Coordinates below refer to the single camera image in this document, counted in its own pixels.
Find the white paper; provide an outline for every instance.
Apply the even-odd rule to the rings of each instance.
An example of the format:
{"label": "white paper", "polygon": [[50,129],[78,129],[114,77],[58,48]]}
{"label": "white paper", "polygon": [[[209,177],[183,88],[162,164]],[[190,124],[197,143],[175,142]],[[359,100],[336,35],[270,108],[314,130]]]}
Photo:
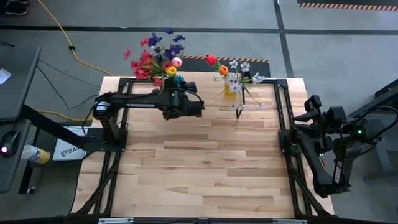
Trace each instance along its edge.
{"label": "white paper", "polygon": [[10,76],[11,73],[9,73],[7,70],[4,68],[0,69],[0,85],[7,81]]}
{"label": "white paper", "polygon": [[[66,128],[79,136],[84,136],[81,127],[73,126]],[[55,161],[79,160],[82,159],[86,154],[87,154],[86,151],[79,149],[78,147],[73,146],[61,139],[58,139],[57,145],[55,146],[53,160]]]}

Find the yellow vase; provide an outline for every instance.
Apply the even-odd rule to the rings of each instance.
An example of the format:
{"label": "yellow vase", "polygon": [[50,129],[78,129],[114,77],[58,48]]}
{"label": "yellow vase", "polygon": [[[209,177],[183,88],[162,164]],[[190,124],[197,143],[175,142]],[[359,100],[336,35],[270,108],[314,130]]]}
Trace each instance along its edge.
{"label": "yellow vase", "polygon": [[227,83],[225,83],[224,96],[227,97],[228,99],[232,99],[234,97],[234,94],[231,93],[231,91],[229,90],[229,85]]}

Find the yellow cable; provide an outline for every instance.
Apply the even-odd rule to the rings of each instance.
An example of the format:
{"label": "yellow cable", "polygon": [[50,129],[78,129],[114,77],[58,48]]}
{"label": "yellow cable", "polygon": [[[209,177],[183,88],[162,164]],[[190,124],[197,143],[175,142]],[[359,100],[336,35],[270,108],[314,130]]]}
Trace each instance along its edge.
{"label": "yellow cable", "polygon": [[[73,119],[73,118],[70,118],[70,117],[68,117],[68,116],[65,116],[65,115],[60,114],[60,113],[55,112],[55,111],[37,111],[37,112],[39,112],[39,113],[54,114],[54,115],[60,116],[61,118],[67,119],[67,120],[69,120],[69,121],[84,122],[84,119]],[[87,119],[87,121],[91,121],[92,119],[93,119],[93,118],[92,118],[92,115],[90,115],[90,117],[89,117],[89,119]]]}
{"label": "yellow cable", "polygon": [[[52,13],[45,7],[45,5],[42,3],[41,0],[38,0],[38,1],[39,1],[39,3],[43,6],[43,8],[48,12],[48,14],[54,19],[54,21],[57,23],[57,25],[59,26],[59,28],[61,29],[61,31],[62,31],[63,34],[65,35],[65,37],[67,38],[67,40],[68,40],[68,42],[69,42],[69,46],[73,46],[72,42],[70,41],[70,39],[69,39],[69,37],[68,37],[68,34],[63,30],[63,28],[62,28],[61,24],[58,22],[58,20],[57,20],[57,19],[52,15]],[[97,69],[97,70],[99,70],[99,71],[101,71],[101,72],[103,72],[103,73],[106,73],[106,74],[108,74],[108,75],[112,75],[112,76],[113,76],[112,73],[107,72],[106,70],[103,70],[102,68],[98,68],[98,67],[96,67],[96,66],[90,65],[90,64],[88,64],[88,63],[86,63],[86,62],[80,60],[80,59],[77,57],[75,50],[72,50],[72,53],[73,53],[73,55],[75,56],[76,60],[77,60],[78,62],[82,63],[83,65],[89,66],[89,67],[91,67],[91,68]]]}

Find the yellow flower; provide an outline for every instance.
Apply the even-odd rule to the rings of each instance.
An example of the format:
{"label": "yellow flower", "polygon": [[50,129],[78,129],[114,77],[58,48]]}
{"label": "yellow flower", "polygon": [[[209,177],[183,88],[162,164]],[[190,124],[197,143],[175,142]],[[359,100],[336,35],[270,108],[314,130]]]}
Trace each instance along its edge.
{"label": "yellow flower", "polygon": [[166,68],[166,74],[168,74],[170,77],[175,75],[176,72],[177,72],[177,69],[174,66],[169,66]]}
{"label": "yellow flower", "polygon": [[220,69],[218,69],[218,73],[220,75],[228,75],[228,68],[225,65],[222,65]]}

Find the computer mouse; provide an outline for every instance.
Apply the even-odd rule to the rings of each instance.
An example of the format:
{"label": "computer mouse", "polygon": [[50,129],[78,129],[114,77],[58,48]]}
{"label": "computer mouse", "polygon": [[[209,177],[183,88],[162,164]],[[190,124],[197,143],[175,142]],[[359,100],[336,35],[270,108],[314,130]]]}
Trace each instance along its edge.
{"label": "computer mouse", "polygon": [[18,150],[18,132],[9,131],[0,140],[0,154],[3,157],[12,157]]}

